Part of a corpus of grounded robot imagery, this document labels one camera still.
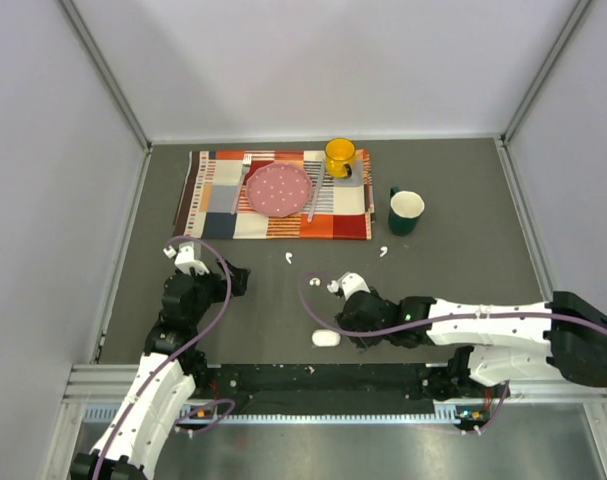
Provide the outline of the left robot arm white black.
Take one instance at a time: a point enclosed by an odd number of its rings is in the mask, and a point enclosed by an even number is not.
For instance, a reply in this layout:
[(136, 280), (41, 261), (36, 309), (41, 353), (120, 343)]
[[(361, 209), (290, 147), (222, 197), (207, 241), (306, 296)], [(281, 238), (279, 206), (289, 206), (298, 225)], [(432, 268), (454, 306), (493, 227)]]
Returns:
[(88, 453), (78, 453), (72, 479), (152, 479), (184, 403), (212, 380), (197, 349), (198, 324), (209, 308), (245, 294), (248, 269), (217, 263), (221, 274), (177, 269), (164, 282), (161, 310), (146, 337), (135, 378), (117, 414)]

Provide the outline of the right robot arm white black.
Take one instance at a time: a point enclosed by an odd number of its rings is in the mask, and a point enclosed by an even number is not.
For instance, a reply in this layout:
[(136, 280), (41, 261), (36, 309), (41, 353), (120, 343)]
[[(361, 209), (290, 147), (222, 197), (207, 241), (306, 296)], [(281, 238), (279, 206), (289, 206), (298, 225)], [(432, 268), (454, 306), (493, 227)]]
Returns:
[(454, 346), (419, 379), (434, 400), (480, 397), (509, 381), (558, 380), (607, 388), (607, 317), (571, 292), (522, 306), (466, 305), (430, 296), (383, 299), (362, 280), (333, 281), (338, 327), (360, 349)]

